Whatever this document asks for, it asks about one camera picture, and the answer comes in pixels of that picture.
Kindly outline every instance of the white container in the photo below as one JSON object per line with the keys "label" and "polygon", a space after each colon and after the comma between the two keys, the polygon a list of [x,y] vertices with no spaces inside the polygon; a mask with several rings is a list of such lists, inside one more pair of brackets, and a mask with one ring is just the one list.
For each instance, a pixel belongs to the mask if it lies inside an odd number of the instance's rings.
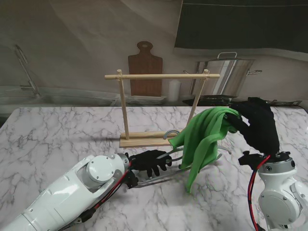
{"label": "white container", "polygon": [[176,102],[179,99],[181,82],[174,79],[169,82],[168,101]]}

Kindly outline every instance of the stainless steel pot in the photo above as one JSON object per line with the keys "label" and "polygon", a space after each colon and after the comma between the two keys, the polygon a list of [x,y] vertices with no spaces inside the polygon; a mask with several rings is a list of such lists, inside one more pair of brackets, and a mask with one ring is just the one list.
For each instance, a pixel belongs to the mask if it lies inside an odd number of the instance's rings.
{"label": "stainless steel pot", "polygon": [[[221,59],[222,54],[235,54],[234,58]],[[198,62],[196,73],[203,73],[204,69],[208,69],[212,74],[220,74],[218,79],[208,79],[204,85],[202,95],[222,95],[228,98],[238,97],[239,92],[248,75],[257,75],[261,70],[250,71],[255,60],[237,59],[236,52],[222,52],[217,59],[205,62]],[[200,80],[192,81],[190,94],[195,95],[197,88],[195,84]]]}

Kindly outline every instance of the red cable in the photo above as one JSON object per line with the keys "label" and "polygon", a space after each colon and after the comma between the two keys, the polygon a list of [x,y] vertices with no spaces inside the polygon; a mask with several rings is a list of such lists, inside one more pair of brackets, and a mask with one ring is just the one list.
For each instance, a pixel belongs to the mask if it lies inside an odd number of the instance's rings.
{"label": "red cable", "polygon": [[[257,166],[257,170],[253,172],[253,175],[252,175],[252,178],[251,178],[251,181],[249,182],[249,185],[248,185],[248,200],[251,201],[251,195],[252,195],[252,191],[251,191],[251,188],[255,182],[255,178],[256,178],[256,175],[257,175],[257,171],[261,168],[261,166],[267,162],[267,160],[270,159],[270,155],[268,155],[258,166]],[[250,215],[251,215],[251,219],[252,219],[252,222],[253,222],[253,225],[255,227],[255,229],[258,231],[258,226],[257,226],[257,223],[256,223],[256,220],[255,220],[255,217],[254,217],[254,212],[252,210],[252,204],[248,204],[249,206],[249,210],[251,211]]]}
{"label": "red cable", "polygon": [[129,168],[128,170],[123,174],[123,176],[120,178],[120,180],[115,184],[115,186],[109,191],[109,193],[100,201],[101,203],[97,203],[96,206],[94,207],[94,209],[98,209],[105,201],[106,199],[112,194],[112,192],[117,188],[117,186],[121,183],[121,181],[123,180],[123,178],[126,176],[126,174],[129,172]]}

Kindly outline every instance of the marble countertop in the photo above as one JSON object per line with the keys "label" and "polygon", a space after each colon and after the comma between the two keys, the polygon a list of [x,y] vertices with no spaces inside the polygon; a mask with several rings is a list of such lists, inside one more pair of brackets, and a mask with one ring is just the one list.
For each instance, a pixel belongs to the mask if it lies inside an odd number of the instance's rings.
{"label": "marble countertop", "polygon": [[[208,107],[197,107],[196,113]],[[281,150],[290,151],[298,168],[296,177],[308,181],[308,115],[303,109],[272,108]],[[130,131],[183,129],[190,107],[128,107]],[[27,208],[39,192],[82,158],[151,148],[119,148],[124,132],[121,108],[56,107],[20,108],[0,129],[0,228]],[[238,158],[254,151],[243,137],[228,134],[220,144],[232,150],[200,172],[185,191],[188,173],[175,180],[120,190],[78,231],[225,231],[253,230],[246,191],[251,169]],[[159,150],[170,150],[159,147]],[[259,177],[254,186],[255,216],[263,228],[257,198],[264,188]]]}

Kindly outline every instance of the wall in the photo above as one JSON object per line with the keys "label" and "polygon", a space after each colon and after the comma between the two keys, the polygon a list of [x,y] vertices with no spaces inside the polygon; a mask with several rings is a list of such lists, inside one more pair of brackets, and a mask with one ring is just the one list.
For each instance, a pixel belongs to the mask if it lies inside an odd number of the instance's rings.
{"label": "wall", "polygon": [[[117,69],[128,73],[127,57],[147,40],[164,59],[164,73],[194,72],[208,57],[173,53],[181,0],[4,0],[0,3],[0,85],[18,85],[25,75],[14,59],[18,44],[29,60],[39,87],[118,92],[116,81],[104,80]],[[261,69],[244,84],[241,97],[307,99],[308,64],[274,56],[255,56]],[[183,80],[187,95],[190,81]],[[125,83],[130,92],[129,82]],[[163,94],[167,83],[163,83]]]}

